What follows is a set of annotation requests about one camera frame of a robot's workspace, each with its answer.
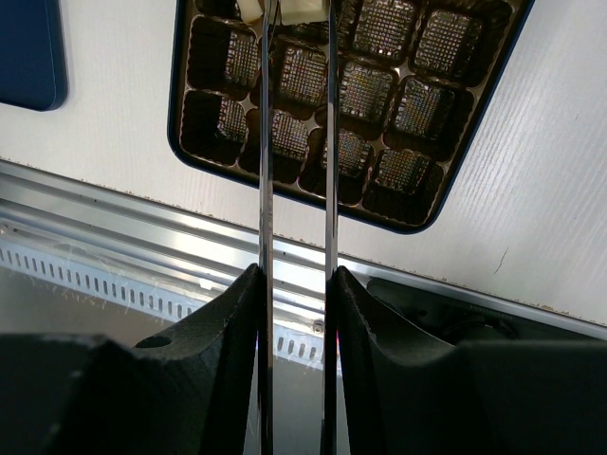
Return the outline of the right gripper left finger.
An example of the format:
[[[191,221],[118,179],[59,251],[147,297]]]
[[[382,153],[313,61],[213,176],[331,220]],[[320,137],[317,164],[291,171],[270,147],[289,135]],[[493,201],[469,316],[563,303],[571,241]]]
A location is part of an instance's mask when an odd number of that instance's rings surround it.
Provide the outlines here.
[[[239,454],[261,271],[128,347],[101,335],[1,338],[5,454]]]

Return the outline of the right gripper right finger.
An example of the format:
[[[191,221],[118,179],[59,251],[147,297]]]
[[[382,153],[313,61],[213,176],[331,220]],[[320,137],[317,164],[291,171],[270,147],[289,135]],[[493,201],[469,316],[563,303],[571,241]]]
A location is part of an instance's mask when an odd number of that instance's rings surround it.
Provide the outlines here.
[[[340,361],[354,454],[602,454],[606,345],[449,344],[336,272]]]

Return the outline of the blue tin chocolate box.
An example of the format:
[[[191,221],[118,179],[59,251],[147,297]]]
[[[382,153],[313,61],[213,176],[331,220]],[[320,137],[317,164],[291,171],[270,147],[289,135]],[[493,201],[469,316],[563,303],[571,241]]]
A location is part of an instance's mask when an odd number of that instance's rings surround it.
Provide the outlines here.
[[[328,53],[338,51],[340,213],[402,234],[442,209],[528,1],[339,1],[334,23],[245,23],[233,1],[176,5],[168,140],[185,165],[255,186],[260,88],[275,191],[323,207]]]

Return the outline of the metal tweezers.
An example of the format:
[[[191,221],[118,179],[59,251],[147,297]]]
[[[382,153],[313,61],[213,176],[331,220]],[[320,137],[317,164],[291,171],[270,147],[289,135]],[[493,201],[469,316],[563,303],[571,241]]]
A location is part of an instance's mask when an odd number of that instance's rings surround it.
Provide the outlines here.
[[[327,55],[327,164],[325,181],[325,293],[322,352],[322,425],[321,454],[338,452],[337,360],[338,316],[334,307],[338,269],[339,225],[339,114],[340,84],[338,69],[338,25],[336,4],[328,3]],[[273,450],[273,105],[270,96],[269,49],[278,3],[264,7],[260,88],[260,171],[259,171],[259,266],[262,297],[258,322],[258,391],[261,454]]]

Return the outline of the blue tin lid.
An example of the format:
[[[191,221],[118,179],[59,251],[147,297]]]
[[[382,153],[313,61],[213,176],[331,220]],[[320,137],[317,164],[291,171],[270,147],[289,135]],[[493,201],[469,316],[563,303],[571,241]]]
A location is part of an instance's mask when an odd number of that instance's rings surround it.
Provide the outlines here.
[[[44,112],[67,95],[61,3],[2,0],[1,102]]]

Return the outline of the white cube chocolate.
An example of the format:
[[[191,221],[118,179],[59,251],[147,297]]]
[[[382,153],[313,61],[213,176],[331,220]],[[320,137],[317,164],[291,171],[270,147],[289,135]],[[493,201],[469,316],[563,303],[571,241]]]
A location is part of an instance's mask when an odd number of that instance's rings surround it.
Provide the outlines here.
[[[279,5],[284,26],[324,22],[328,18],[327,0],[280,0]]]

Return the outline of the white block chocolate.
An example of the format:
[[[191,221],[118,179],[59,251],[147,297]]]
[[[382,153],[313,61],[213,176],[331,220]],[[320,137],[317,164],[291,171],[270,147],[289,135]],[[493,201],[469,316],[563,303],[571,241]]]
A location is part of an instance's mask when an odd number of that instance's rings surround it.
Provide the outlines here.
[[[237,0],[236,3],[241,19],[247,24],[258,21],[264,14],[264,7],[259,0]]]

